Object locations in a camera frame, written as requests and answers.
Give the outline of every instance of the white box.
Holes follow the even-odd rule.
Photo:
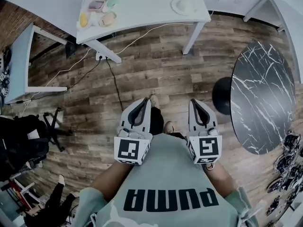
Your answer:
[[[142,165],[150,146],[150,140],[115,137],[114,158],[121,163]]]
[[[222,135],[191,136],[187,143],[195,164],[215,163],[222,153]]]

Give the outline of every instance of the white table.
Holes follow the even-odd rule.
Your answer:
[[[38,28],[34,24],[30,24],[11,46],[12,57],[9,63],[9,94],[4,98],[5,104],[26,93],[63,92],[67,90],[67,87],[28,86],[28,61],[34,33],[41,34],[57,42],[66,44],[65,40]]]
[[[83,0],[81,13],[87,12],[87,7],[92,0]],[[196,12],[183,16],[177,14],[171,8],[172,0],[120,0],[113,11],[117,14],[114,24],[108,27],[91,26],[87,30],[77,32],[77,43],[85,43],[106,55],[113,61],[120,63],[121,58],[107,49],[96,39],[113,32],[122,31],[140,26],[166,24],[166,23],[193,23],[190,36],[183,48],[183,54],[187,54],[194,41],[198,37],[204,24],[209,22],[210,16],[203,0],[190,0],[195,4]]]
[[[299,82],[303,83],[303,15],[284,0],[260,0],[246,14],[243,20],[247,22],[266,1],[272,3],[279,16],[282,26],[278,31],[285,30],[286,32],[290,51],[294,59],[294,67],[299,75]]]

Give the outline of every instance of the black table base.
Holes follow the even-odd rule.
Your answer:
[[[213,104],[216,110],[224,115],[231,115],[231,84],[232,78],[218,80],[213,88]]]

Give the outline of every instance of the black pants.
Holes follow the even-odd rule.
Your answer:
[[[60,205],[63,188],[64,185],[58,183],[46,202],[45,208],[39,211],[36,216],[27,215],[25,217],[27,227],[57,227],[65,223],[75,197],[69,194],[63,204]]]
[[[163,133],[163,127],[164,127],[164,119],[161,115],[161,110],[156,107],[151,108],[151,128],[150,133],[152,135],[157,135]],[[169,135],[185,139],[181,133],[171,133]]]

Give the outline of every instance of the foot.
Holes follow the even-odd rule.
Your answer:
[[[71,194],[72,194],[75,198],[80,197],[80,193],[79,193],[79,192],[71,192]]]
[[[159,99],[156,95],[151,95],[151,107],[160,108]]]
[[[65,181],[64,181],[64,176],[63,175],[59,175],[59,180],[58,183],[62,184],[65,186]]]
[[[175,125],[172,121],[168,121],[164,126],[164,133],[171,134],[175,132]]]

